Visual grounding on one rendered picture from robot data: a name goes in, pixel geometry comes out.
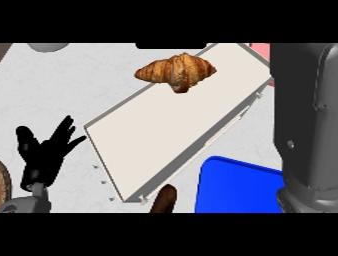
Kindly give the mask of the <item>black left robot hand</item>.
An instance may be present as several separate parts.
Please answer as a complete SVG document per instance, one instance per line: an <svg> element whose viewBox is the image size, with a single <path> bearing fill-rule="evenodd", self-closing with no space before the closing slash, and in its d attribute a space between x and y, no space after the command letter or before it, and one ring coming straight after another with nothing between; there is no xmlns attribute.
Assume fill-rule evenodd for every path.
<svg viewBox="0 0 338 256"><path fill-rule="evenodd" d="M35 183L41 183L46 187L55 183L65 157L87 139L86 135L72 139L74 132L75 126L71 116L65 117L52 137L43 142L38 142L26 126L16 128L18 151L25 161L21 181L21 188L25 191L32 191Z"/></svg>

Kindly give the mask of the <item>white tiered shelf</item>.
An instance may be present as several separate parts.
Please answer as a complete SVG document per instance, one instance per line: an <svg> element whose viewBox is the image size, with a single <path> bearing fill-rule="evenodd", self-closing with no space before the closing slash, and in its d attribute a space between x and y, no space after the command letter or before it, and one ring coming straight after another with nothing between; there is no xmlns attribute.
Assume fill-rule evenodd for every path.
<svg viewBox="0 0 338 256"><path fill-rule="evenodd" d="M214 43L198 56L217 73L177 94L145 86L86 125L114 190L143 203L244 117L270 82L269 61L244 43Z"/></svg>

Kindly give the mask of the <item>golden brown croissant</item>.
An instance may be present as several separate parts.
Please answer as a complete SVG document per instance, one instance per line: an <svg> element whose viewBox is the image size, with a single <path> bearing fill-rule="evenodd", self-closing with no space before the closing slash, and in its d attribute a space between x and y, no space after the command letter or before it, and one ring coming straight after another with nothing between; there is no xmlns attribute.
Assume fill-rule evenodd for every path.
<svg viewBox="0 0 338 256"><path fill-rule="evenodd" d="M176 93L186 93L215 73L208 60L181 53L153 61L136 71L134 77L152 83L167 83Z"/></svg>

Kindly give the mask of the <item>blue tray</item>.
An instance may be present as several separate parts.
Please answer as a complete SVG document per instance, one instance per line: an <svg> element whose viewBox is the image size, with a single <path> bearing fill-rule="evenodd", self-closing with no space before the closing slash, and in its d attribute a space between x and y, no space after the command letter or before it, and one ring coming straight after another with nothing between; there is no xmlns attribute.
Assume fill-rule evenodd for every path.
<svg viewBox="0 0 338 256"><path fill-rule="evenodd" d="M196 213L338 212L338 173L285 160L282 170L210 157L201 168Z"/></svg>

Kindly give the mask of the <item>dark brown bread loaf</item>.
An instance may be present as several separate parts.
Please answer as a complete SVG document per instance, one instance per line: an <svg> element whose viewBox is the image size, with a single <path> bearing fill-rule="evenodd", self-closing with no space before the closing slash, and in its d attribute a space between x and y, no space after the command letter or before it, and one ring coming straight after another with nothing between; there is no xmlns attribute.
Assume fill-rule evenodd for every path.
<svg viewBox="0 0 338 256"><path fill-rule="evenodd" d="M176 201L177 201L177 189L173 185L167 184L158 193L150 212L171 213L174 210Z"/></svg>

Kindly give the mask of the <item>grey round object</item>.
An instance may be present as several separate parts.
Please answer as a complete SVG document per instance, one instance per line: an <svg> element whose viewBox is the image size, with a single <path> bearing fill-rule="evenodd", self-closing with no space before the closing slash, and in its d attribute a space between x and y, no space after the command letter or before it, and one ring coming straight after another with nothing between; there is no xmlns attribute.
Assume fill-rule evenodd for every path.
<svg viewBox="0 0 338 256"><path fill-rule="evenodd" d="M68 46L68 43L29 43L28 46L41 53L56 52Z"/></svg>

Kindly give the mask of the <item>pink flat object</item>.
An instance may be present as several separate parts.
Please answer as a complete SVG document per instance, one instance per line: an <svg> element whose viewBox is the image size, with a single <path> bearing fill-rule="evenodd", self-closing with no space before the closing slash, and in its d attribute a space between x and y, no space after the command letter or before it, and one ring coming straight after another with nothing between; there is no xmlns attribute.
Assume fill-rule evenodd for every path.
<svg viewBox="0 0 338 256"><path fill-rule="evenodd" d="M270 44L269 43L251 43L249 47L264 57L266 60L270 60Z"/></svg>

